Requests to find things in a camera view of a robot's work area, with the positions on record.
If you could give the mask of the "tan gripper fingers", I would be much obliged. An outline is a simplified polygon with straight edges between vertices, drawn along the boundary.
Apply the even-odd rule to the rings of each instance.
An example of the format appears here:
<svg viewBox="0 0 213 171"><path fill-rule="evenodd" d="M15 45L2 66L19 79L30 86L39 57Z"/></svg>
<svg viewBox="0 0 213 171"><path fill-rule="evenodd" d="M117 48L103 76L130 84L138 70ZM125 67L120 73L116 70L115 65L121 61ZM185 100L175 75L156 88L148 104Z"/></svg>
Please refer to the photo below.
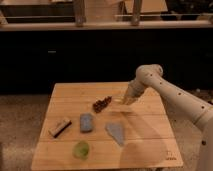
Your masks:
<svg viewBox="0 0 213 171"><path fill-rule="evenodd" d="M136 97L125 96L125 97L123 98L122 103L123 103L124 105L131 105L131 104L133 104L136 100L137 100Z"/></svg>

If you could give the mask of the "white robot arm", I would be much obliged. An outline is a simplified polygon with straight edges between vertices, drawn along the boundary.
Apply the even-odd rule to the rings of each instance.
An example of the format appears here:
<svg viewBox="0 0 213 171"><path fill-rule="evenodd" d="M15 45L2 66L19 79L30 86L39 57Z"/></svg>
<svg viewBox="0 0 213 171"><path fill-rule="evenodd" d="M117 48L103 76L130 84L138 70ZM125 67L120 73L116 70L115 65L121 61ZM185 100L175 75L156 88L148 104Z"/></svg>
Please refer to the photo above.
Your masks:
<svg viewBox="0 0 213 171"><path fill-rule="evenodd" d="M202 132L195 171L213 171L213 105L184 91L163 78L159 64L141 65L128 84L123 103L130 105L151 87L175 105Z"/></svg>

